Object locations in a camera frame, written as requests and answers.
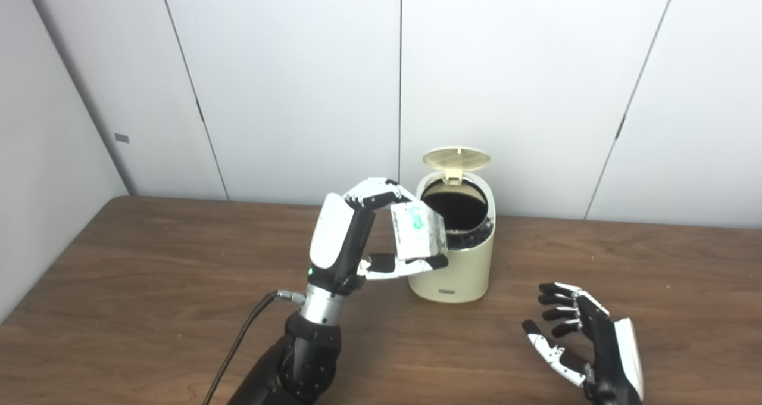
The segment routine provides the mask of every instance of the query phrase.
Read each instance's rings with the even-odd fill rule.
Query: white wall
[[[164,0],[38,0],[138,194],[224,199],[214,149],[231,199],[317,204],[471,145],[499,213],[762,226],[754,0],[674,0],[603,177],[667,0],[167,1],[207,127]]]
[[[666,3],[403,0],[403,185],[467,145],[498,213],[583,218]]]
[[[397,177],[400,0],[168,0],[231,199]]]
[[[164,0],[36,3],[132,191],[226,199]]]
[[[588,218],[762,228],[762,1],[672,0]]]
[[[31,0],[0,0],[0,321],[126,189]]]

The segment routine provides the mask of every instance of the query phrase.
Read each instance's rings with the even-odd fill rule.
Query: panel seam
[[[196,85],[193,84],[193,77],[191,76],[191,70],[188,68],[188,61],[185,58],[185,50],[180,42],[180,35],[177,33],[177,26],[174,24],[174,17],[172,16],[172,10],[169,8],[169,1],[164,0],[164,6],[167,9],[169,16],[169,22],[172,24],[172,31],[174,32],[174,38],[177,41],[177,47],[180,49],[180,57],[183,60],[183,66],[185,66],[185,73],[188,75],[188,82],[190,82],[190,89],[193,91],[193,98],[196,101],[196,109],[198,109],[199,117],[201,117],[201,123],[204,125],[204,132],[207,134],[207,142],[209,142],[209,148],[212,149],[212,158],[214,158],[214,164],[217,166],[217,174],[220,175],[220,182],[223,184],[223,191],[225,191],[225,199],[230,201],[230,195],[228,194],[228,188],[225,185],[225,177],[223,177],[223,171],[220,168],[220,162],[217,160],[217,152],[214,150],[212,144],[212,137],[209,135],[209,127],[207,121],[204,119],[204,111],[201,110],[201,102],[198,100],[198,94],[196,93]]]
[[[651,44],[648,45],[648,51],[645,53],[645,58],[643,58],[643,64],[640,66],[640,72],[638,73],[638,77],[635,80],[635,85],[632,87],[632,92],[629,95],[629,100],[627,101],[627,106],[625,106],[624,114],[622,115],[622,120],[620,121],[620,125],[617,128],[617,134],[614,136],[613,141],[611,142],[611,147],[609,147],[609,153],[606,155],[606,161],[604,161],[604,166],[601,169],[601,174],[598,175],[598,181],[595,183],[595,188],[593,189],[593,194],[590,197],[590,202],[588,203],[588,209],[585,210],[585,217],[583,217],[584,220],[587,220],[588,216],[590,215],[590,209],[593,207],[593,202],[595,201],[595,197],[598,194],[598,188],[601,187],[602,179],[604,178],[604,174],[606,173],[606,168],[609,164],[609,160],[611,159],[611,155],[614,150],[615,144],[617,144],[617,140],[620,137],[620,134],[622,133],[622,128],[624,128],[624,122],[627,119],[627,114],[629,113],[629,107],[632,106],[632,100],[635,98],[635,93],[638,90],[638,87],[640,85],[640,81],[643,77],[643,71],[645,71],[645,66],[648,65],[648,60],[651,58],[651,52],[654,49],[654,45],[656,44],[656,38],[659,35],[659,32],[661,31],[661,25],[664,23],[664,17],[667,16],[667,10],[669,9],[670,4],[672,4],[672,0],[667,0],[667,3],[664,4],[664,11],[661,12],[661,17],[659,17],[659,22],[656,25],[656,31],[654,32],[653,38],[651,38]]]

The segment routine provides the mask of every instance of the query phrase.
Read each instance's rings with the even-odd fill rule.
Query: trash can opening
[[[435,182],[423,192],[421,199],[442,215],[447,232],[472,231],[487,218],[483,193],[465,180],[460,186]]]

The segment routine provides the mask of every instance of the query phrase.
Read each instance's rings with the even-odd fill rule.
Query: prosthetic hand
[[[557,305],[542,313],[544,320],[563,320],[552,330],[559,338],[581,331],[593,342],[595,362],[545,337],[536,323],[522,326],[530,342],[550,367],[585,391],[595,405],[641,405],[643,374],[635,330],[629,319],[611,321],[609,312],[588,292],[564,283],[543,283],[538,300]]]
[[[289,316],[285,334],[251,369],[229,405],[314,403],[329,388],[336,373],[341,350],[338,321],[346,298],[362,288],[366,279],[396,278],[447,266],[444,223],[438,214],[416,204],[411,208],[416,209],[411,210],[411,215],[417,216],[416,228],[408,236],[398,228],[402,220],[395,219],[397,253],[410,234],[421,239],[419,232],[438,236],[444,248],[436,244],[424,247],[430,251],[412,259],[395,254],[362,259],[375,219],[373,210],[405,202],[423,204],[388,179],[368,179],[344,196],[326,197],[310,245],[313,264],[307,272],[307,299],[299,311]],[[419,215],[423,211],[430,216]]]

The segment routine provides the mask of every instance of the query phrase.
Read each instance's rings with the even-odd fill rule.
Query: trash can lid
[[[489,155],[470,147],[440,147],[424,155],[424,163],[436,170],[460,170],[472,172],[483,169],[489,163]]]

